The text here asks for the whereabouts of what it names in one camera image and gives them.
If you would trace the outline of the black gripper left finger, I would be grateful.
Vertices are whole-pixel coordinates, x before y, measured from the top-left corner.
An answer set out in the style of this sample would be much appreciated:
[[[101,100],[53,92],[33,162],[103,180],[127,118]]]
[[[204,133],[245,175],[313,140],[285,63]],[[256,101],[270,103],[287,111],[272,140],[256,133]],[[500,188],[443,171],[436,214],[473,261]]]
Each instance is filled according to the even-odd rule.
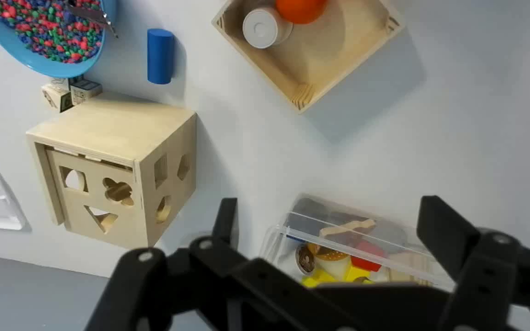
[[[221,201],[210,236],[165,256],[158,248],[123,254],[86,324],[86,331],[167,331],[195,311],[211,329],[228,328],[224,276],[235,265],[232,237],[237,201]]]

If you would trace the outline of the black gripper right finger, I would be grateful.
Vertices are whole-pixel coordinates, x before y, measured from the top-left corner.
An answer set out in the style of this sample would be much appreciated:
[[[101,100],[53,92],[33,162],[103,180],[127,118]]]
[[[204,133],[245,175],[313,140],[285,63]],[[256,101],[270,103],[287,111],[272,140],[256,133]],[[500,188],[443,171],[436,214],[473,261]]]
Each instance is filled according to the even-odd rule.
[[[453,278],[440,331],[510,331],[511,305],[530,311],[530,248],[480,230],[438,195],[419,201],[416,236]]]

